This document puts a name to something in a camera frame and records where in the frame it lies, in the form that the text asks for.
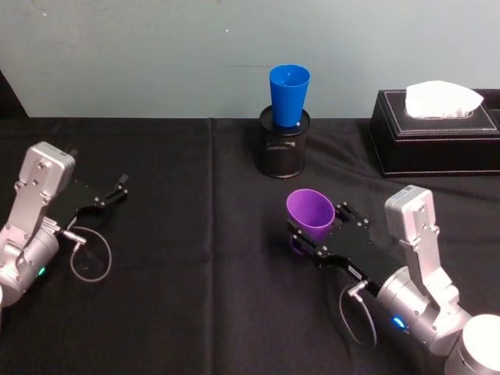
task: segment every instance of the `tissue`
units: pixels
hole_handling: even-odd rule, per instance
[[[468,117],[483,99],[467,87],[432,80],[408,86],[405,104],[408,115],[417,119],[459,119]]]

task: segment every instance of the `tissue box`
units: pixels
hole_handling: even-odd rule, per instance
[[[466,119],[419,120],[405,90],[379,91],[370,136],[384,177],[500,174],[500,90],[475,90],[483,104]]]

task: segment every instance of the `table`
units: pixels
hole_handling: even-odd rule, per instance
[[[2,223],[24,153],[42,140],[78,149],[74,176],[96,187],[129,174],[130,196],[97,226],[113,250],[106,280],[77,280],[66,243],[5,309],[0,373],[443,373],[443,359],[388,324],[370,298],[379,345],[356,345],[337,308],[350,280],[288,248],[285,199],[314,188],[368,216],[373,241],[402,259],[384,202],[418,184],[434,192],[441,261],[463,307],[500,313],[498,177],[384,180],[367,126],[314,120],[305,171],[274,180],[253,162],[256,120],[2,120]],[[369,332],[362,317],[353,319]]]

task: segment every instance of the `purple cup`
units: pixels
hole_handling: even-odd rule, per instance
[[[335,219],[335,208],[323,194],[312,189],[293,191],[287,198],[288,215],[314,241],[323,240]]]

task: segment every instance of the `blue cup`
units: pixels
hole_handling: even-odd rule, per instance
[[[273,120],[279,127],[298,125],[311,74],[298,65],[280,65],[269,74]]]

